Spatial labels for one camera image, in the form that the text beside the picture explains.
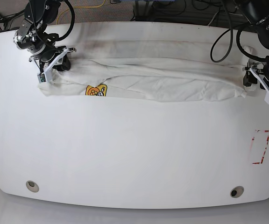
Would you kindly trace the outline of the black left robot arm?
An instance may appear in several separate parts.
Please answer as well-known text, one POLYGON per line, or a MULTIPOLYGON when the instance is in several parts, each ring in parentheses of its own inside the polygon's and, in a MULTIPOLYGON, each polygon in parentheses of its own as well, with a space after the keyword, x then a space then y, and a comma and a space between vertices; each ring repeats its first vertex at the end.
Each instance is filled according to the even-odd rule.
POLYGON ((249 59, 263 63, 263 81, 267 80, 269 82, 269 56, 265 58, 254 56, 246 52, 240 43, 240 35, 243 29, 252 26, 262 46, 269 50, 269 0, 235 0, 234 3, 248 21, 248 24, 242 25, 237 31, 237 47, 249 59))

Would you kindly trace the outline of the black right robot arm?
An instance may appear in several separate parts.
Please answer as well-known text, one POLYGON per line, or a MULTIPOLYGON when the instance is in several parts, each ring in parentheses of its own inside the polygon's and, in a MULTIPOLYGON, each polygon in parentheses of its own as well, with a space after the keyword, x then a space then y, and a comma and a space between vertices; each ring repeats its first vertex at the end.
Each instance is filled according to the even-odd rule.
POLYGON ((58 14, 61 0, 30 0, 25 7, 24 19, 14 35, 14 43, 20 50, 26 49, 32 54, 29 61, 38 67, 39 82, 49 82, 52 71, 66 71, 71 68, 67 54, 75 52, 75 48, 55 46, 67 38, 75 23, 75 12, 68 0, 63 1, 71 12, 71 22, 63 36, 57 33, 46 33, 47 25, 51 24, 58 14))

